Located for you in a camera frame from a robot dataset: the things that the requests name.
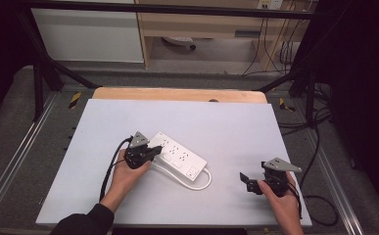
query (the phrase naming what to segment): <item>floor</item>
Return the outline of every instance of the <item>floor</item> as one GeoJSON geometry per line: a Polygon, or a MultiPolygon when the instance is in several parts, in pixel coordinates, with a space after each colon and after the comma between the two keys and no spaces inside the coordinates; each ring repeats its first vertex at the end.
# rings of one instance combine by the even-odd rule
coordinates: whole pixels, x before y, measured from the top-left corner
{"type": "MultiPolygon", "coordinates": [[[[89,64],[71,64],[71,67],[87,79],[107,86],[251,90],[262,87],[282,75],[283,65],[279,61],[274,61],[274,64],[281,72],[241,75],[255,56],[251,41],[197,39],[195,42],[197,49],[191,51],[188,48],[170,45],[158,38],[155,41],[152,64],[148,69],[142,68],[141,65],[123,64],[97,65],[95,68],[90,68],[89,64]]],[[[253,64],[248,70],[253,71],[261,71],[258,63],[253,64]]],[[[12,184],[2,195],[0,234],[15,234],[16,230],[22,230],[22,234],[47,233],[48,228],[38,226],[34,221],[41,201],[46,197],[64,157],[64,149],[68,147],[70,136],[74,134],[72,128],[80,119],[86,99],[92,95],[91,90],[78,86],[71,79],[64,77],[64,81],[67,84],[66,88],[57,94],[57,101],[46,123],[35,136],[34,143],[28,148],[18,171],[9,179],[12,184]],[[82,95],[77,107],[70,110],[68,105],[76,91],[81,91],[82,95]]],[[[268,102],[273,105],[277,121],[300,123],[303,120],[298,111],[298,104],[302,104],[303,100],[290,99],[287,92],[290,85],[290,82],[286,82],[268,92],[266,96],[268,102]],[[280,98],[285,100],[287,107],[295,108],[296,111],[280,109],[280,98]]],[[[52,96],[55,93],[47,91],[46,94],[52,96]]],[[[33,105],[31,71],[21,70],[0,109],[0,177],[32,126],[33,105]]],[[[316,103],[317,108],[320,109],[322,106],[322,102],[316,103]]],[[[363,171],[351,168],[349,155],[334,123],[325,121],[319,126],[319,130],[322,151],[332,163],[364,234],[379,234],[379,198],[367,176],[363,171]]],[[[283,139],[292,163],[306,167],[314,152],[314,145],[310,141],[311,132],[302,130],[286,135],[283,139]]],[[[319,161],[311,168],[303,190],[306,195],[323,196],[334,202],[319,161]]],[[[310,213],[320,220],[334,219],[334,213],[323,202],[309,200],[308,208],[310,213]]],[[[249,234],[278,233],[276,227],[269,230],[272,232],[265,233],[264,228],[255,228],[250,229],[249,234]]],[[[333,226],[323,226],[315,222],[313,227],[306,228],[308,234],[348,232],[342,219],[333,226]]]]}

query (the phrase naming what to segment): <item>white cabinet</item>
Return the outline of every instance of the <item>white cabinet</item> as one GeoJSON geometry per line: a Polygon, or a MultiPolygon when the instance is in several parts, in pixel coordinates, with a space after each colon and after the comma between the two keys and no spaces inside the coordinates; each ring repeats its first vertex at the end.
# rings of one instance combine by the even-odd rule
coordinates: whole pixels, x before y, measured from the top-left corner
{"type": "MultiPolygon", "coordinates": [[[[134,3],[133,0],[87,0],[134,3]]],[[[32,9],[49,55],[58,61],[143,63],[135,13],[32,9]]]]}

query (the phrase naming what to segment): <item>white tabletop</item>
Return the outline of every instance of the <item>white tabletop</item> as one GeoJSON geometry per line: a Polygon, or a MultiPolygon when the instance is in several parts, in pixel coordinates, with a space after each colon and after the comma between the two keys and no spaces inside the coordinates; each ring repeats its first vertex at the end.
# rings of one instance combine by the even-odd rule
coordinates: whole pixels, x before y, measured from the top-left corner
{"type": "MultiPolygon", "coordinates": [[[[271,105],[95,99],[87,103],[36,223],[55,225],[72,213],[88,213],[119,142],[137,130],[149,139],[161,131],[205,159],[213,182],[191,191],[152,167],[120,205],[115,225],[276,224],[265,196],[248,193],[239,178],[243,172],[263,179],[261,161],[290,161],[271,105]]],[[[195,186],[207,180],[201,173],[195,186]]],[[[303,199],[302,205],[302,225],[310,226],[303,199]]]]}

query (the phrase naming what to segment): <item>yellow and black tape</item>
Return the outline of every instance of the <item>yellow and black tape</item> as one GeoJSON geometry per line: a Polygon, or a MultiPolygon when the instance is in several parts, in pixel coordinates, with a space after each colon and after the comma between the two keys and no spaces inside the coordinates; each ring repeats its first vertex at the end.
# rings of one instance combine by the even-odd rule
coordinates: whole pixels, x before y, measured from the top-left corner
{"type": "Polygon", "coordinates": [[[70,110],[75,108],[76,103],[78,102],[80,96],[81,96],[81,92],[76,92],[76,93],[72,96],[72,99],[71,99],[70,105],[68,106],[68,108],[69,108],[70,110]]]}
{"type": "Polygon", "coordinates": [[[284,103],[284,99],[283,98],[280,98],[280,109],[282,109],[282,110],[288,110],[290,112],[295,112],[296,111],[296,109],[294,107],[286,106],[286,104],[284,103]]]}

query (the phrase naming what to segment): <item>power strip switch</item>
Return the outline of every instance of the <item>power strip switch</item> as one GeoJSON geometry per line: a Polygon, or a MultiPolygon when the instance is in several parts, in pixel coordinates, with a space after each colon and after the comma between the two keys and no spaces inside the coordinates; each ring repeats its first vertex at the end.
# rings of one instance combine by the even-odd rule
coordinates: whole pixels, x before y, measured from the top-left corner
{"type": "Polygon", "coordinates": [[[159,145],[163,148],[157,158],[191,181],[195,181],[207,165],[207,161],[161,132],[150,140],[149,147],[153,148],[159,145]]]}

